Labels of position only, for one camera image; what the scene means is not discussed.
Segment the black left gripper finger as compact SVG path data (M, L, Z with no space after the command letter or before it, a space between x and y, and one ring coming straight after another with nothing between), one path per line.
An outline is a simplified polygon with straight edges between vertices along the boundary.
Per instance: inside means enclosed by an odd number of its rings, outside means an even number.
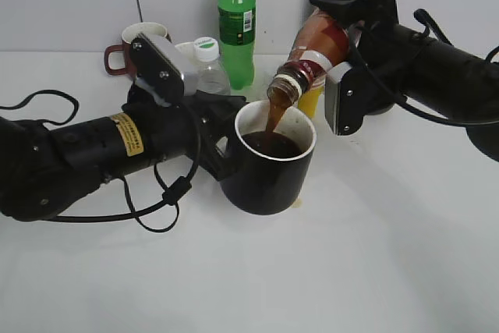
M201 137L200 166L217 182L221 182L236 171L236 162L228 151L227 136Z
M213 134L230 133L234 120L246 98L239 95L218 95L197 91L194 95L194 111L200 121Z

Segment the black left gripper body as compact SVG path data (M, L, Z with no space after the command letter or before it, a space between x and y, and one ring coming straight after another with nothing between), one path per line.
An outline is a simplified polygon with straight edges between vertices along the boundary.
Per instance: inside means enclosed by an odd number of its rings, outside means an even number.
M203 127L202 118L208 117L208 108L217 101L217 95L198 90L180 103L164 107L133 84L122 111L138 129L143 141L140 156L149 166L183 155L194 160L199 155L200 167L214 172L218 170L218 155L214 143L208 140L211 131Z

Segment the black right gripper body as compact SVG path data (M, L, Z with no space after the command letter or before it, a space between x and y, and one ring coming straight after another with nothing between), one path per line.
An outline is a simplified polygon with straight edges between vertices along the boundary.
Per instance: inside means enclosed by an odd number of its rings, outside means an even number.
M347 109L356 115L377 115L398 101L405 104L406 67L395 43L396 0L350 0L347 10L349 33L359 37L352 49L354 68L348 82L354 93L346 100Z

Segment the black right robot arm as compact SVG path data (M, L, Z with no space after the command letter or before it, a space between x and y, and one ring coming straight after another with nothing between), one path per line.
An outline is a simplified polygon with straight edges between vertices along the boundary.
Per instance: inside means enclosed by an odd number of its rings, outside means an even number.
M325 80L333 133L357 132L369 115L399 106L429 122L462 128L498 158L498 64L456 48L424 9L421 30L401 25L396 0L309 0L314 14L297 34L263 102L266 130Z

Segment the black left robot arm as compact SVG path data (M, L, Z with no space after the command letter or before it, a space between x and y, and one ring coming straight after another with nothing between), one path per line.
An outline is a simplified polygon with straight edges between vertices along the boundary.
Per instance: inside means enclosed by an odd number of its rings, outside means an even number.
M190 170L162 185L159 206L176 206L198 168L216 180L235 169L217 149L232 131L243 96L202 91L159 105L137 85L120 113L74 123L1 120L1 212L17 221L76 222L65 211L102 185L187 156Z

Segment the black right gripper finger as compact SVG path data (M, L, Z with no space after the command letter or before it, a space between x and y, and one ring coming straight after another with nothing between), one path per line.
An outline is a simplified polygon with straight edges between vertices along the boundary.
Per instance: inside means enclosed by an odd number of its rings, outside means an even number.
M368 13L368 0L309 0L337 21L359 21Z

